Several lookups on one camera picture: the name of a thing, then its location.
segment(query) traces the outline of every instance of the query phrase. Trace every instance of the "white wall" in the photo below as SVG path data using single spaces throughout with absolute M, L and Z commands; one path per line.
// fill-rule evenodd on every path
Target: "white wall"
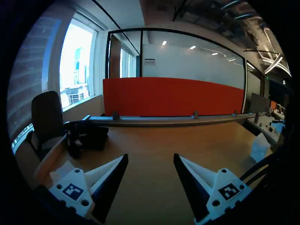
M 171 77 L 208 81 L 244 89 L 245 73 L 241 66 L 224 56 L 177 46 L 143 45 L 144 59 L 155 59 L 155 66 L 144 65 L 144 77 Z M 242 59 L 235 62 L 243 64 Z

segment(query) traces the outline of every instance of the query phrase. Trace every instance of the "desk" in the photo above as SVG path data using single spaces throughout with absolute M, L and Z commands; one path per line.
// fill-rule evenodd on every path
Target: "desk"
M 247 122 L 255 126 L 256 128 L 258 128 L 265 135 L 268 142 L 271 145 L 274 145 L 278 142 L 280 133 L 276 133 L 274 128 L 273 131 L 271 132 L 269 131 L 269 127 L 266 127 L 266 125 L 269 126 L 273 120 L 275 120 L 274 117 L 268 117 L 264 115 L 259 117 L 257 124 L 254 123 L 254 118 L 247 119 Z
M 226 167 L 238 177 L 255 164 L 249 157 L 255 135 L 236 122 L 192 127 L 110 127 L 108 136 L 103 151 L 83 152 L 79 160 L 71 159 L 65 151 L 51 169 L 56 170 L 68 159 L 75 167 L 88 171 L 127 153 L 129 163 L 106 218 L 107 225 L 194 225 L 192 209 L 173 164 L 174 153 L 215 172 Z M 45 185 L 52 185 L 50 177 Z
M 285 117 L 285 116 L 284 116 L 283 114 L 279 113 L 277 109 L 274 110 L 273 113 L 274 113 L 279 119 L 284 120 L 284 117 Z

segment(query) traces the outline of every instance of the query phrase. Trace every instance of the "orange partition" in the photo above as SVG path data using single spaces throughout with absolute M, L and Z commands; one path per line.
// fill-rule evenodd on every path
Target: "orange partition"
M 191 116 L 241 112 L 244 90 L 205 81 L 139 77 L 103 80 L 105 115 Z
M 271 107 L 272 107 L 273 110 L 275 110 L 276 109 L 276 102 L 271 101 Z

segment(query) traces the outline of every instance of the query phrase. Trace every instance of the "window sill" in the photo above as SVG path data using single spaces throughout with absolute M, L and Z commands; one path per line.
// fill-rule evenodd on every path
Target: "window sill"
M 67 107 L 64 107 L 64 108 L 63 108 L 63 112 L 65 112 L 65 111 L 67 111 L 67 110 L 69 110 L 69 109 L 71 109 L 71 108 L 73 108 L 73 107 L 75 107 L 75 106 L 77 106 L 77 105 L 80 105 L 81 103 L 84 103 L 84 102 L 86 102 L 86 101 L 88 101 L 88 100 L 91 100 L 91 99 L 93 99 L 93 98 L 96 98 L 96 97 L 98 97 L 98 96 L 99 96 L 99 95 L 89 96 L 89 97 L 87 97 L 87 98 L 85 98 L 85 99 L 83 99 L 83 100 L 81 100 L 81 101 L 79 101 L 79 102 L 76 102 L 76 103 L 71 104 L 71 105 L 69 105 L 69 106 L 67 106 Z

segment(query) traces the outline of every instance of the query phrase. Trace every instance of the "wall sign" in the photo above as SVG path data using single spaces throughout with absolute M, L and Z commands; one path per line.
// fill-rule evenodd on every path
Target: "wall sign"
M 145 66 L 155 66 L 155 59 L 153 59 L 153 58 L 146 58 L 145 59 Z

